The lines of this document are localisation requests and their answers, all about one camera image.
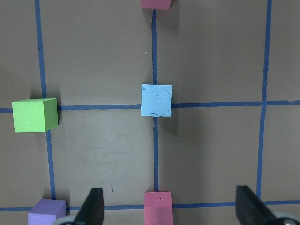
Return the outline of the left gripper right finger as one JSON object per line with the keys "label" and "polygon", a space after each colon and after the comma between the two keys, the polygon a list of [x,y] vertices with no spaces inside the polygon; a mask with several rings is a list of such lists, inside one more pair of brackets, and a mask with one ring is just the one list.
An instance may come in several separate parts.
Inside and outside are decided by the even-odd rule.
{"label": "left gripper right finger", "polygon": [[277,219],[246,185],[236,187],[235,214],[241,225],[269,225]]}

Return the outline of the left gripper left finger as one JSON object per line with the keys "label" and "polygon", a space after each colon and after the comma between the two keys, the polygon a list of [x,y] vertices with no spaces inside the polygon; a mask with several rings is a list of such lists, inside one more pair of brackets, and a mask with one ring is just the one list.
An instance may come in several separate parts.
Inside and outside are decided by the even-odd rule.
{"label": "left gripper left finger", "polygon": [[75,225],[102,225],[104,221],[104,196],[101,187],[92,188],[74,219]]}

